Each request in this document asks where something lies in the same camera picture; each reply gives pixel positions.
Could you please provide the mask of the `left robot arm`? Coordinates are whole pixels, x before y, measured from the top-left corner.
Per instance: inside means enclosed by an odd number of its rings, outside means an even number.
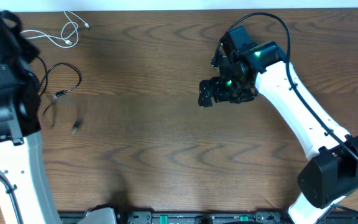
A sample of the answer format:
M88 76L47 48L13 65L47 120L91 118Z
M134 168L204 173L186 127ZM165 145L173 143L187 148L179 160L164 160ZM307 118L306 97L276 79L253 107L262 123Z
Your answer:
M112 208L59 214L45 173L38 118L41 82L30 67L39 50L21 20L0 11L0 209L6 223L116 223Z

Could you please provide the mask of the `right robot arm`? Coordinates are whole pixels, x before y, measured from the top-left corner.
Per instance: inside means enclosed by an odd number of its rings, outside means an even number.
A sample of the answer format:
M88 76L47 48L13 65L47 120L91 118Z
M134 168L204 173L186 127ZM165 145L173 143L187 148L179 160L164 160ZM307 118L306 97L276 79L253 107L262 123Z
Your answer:
M275 42L259 45L244 27L230 29L211 65L219 75L200 83L200 106L263 95L299 140L308 162L298 175L301 193L287 212L291 223L321 221L358 189L358 136L325 112Z

